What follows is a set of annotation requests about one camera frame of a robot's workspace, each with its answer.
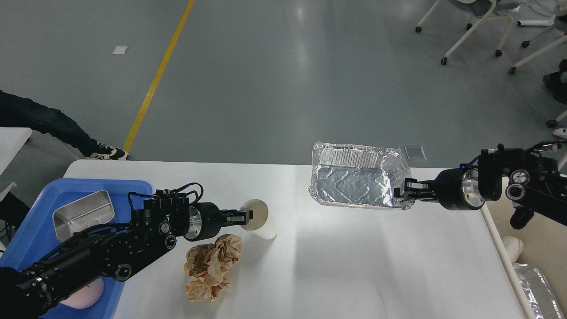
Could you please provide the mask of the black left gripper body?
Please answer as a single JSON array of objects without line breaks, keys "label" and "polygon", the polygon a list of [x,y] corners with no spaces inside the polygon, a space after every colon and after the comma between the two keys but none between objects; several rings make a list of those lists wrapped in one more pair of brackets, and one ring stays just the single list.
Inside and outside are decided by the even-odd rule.
[{"label": "black left gripper body", "polygon": [[212,202],[202,202],[189,206],[184,238],[188,241],[201,241],[215,237],[221,228],[227,226],[226,216]]}]

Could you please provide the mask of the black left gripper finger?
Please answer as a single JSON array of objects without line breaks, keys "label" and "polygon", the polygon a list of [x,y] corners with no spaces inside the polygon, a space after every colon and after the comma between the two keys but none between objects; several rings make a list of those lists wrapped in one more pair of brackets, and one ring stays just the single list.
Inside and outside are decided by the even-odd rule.
[{"label": "black left gripper finger", "polygon": [[246,226],[254,219],[253,210],[221,210],[223,227]]}]

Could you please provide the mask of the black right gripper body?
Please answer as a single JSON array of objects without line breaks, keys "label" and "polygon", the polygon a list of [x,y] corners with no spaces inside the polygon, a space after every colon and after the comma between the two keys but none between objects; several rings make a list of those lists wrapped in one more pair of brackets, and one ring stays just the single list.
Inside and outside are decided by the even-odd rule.
[{"label": "black right gripper body", "polygon": [[443,170],[434,179],[434,192],[437,201],[447,210],[479,210],[485,204],[477,169]]}]

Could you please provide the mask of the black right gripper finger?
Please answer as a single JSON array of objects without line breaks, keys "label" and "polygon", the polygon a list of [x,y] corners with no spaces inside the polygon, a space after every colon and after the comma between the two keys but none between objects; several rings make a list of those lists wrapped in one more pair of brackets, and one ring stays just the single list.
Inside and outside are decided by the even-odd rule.
[{"label": "black right gripper finger", "polygon": [[434,180],[405,178],[402,186],[393,189],[393,197],[399,202],[438,202],[436,188]]}]

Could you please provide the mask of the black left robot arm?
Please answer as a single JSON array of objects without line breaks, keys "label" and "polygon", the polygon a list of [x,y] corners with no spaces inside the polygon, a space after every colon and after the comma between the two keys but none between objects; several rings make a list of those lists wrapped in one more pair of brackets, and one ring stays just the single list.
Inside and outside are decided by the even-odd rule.
[{"label": "black left robot arm", "polygon": [[201,241],[221,228],[245,226],[253,210],[221,210],[201,202],[203,186],[186,192],[193,183],[144,198],[142,209],[130,210],[130,221],[105,223],[76,232],[30,267],[1,268],[1,317],[39,319],[61,301],[99,277],[124,282],[170,252],[178,237]]}]

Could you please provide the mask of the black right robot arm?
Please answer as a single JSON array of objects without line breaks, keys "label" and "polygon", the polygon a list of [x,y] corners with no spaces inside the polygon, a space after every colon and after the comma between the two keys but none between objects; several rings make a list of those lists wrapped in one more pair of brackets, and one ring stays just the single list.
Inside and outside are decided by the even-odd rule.
[{"label": "black right robot arm", "polygon": [[437,202],[447,210],[479,210],[502,195],[513,203],[510,225],[524,228],[535,214],[567,224],[567,182],[558,161],[545,157],[566,141],[544,141],[529,148],[483,149],[458,168],[441,171],[434,180],[405,178],[393,190],[402,201]]}]

